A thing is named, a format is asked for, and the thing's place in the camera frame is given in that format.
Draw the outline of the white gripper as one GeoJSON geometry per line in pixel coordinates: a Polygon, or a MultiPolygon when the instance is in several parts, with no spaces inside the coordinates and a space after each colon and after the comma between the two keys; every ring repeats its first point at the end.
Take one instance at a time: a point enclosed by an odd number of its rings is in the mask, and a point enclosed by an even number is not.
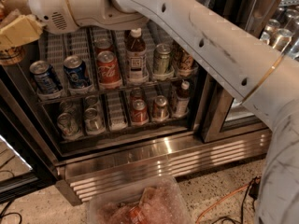
{"type": "Polygon", "coordinates": [[[0,50],[16,48],[29,44],[43,33],[43,24],[31,13],[28,0],[2,0],[5,11],[9,13],[1,22],[0,50]]]}

